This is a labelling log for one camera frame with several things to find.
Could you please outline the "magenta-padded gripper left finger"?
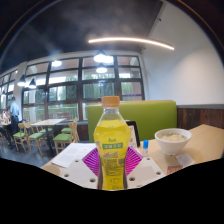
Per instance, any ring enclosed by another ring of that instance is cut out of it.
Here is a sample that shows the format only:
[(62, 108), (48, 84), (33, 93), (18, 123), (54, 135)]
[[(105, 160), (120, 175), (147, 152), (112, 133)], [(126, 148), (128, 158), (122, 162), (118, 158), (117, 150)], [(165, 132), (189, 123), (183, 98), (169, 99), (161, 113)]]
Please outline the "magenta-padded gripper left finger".
[(97, 189), (100, 162), (96, 148), (83, 149), (63, 171), (62, 177), (84, 188)]

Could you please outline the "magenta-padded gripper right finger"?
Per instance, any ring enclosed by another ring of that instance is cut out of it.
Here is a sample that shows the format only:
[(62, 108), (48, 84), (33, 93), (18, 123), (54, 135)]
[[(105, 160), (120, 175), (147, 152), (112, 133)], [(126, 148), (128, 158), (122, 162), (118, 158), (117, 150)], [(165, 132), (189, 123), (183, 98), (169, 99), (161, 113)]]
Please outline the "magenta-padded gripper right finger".
[(143, 157), (132, 148), (127, 150), (125, 175), (128, 189), (143, 187), (165, 176), (151, 157)]

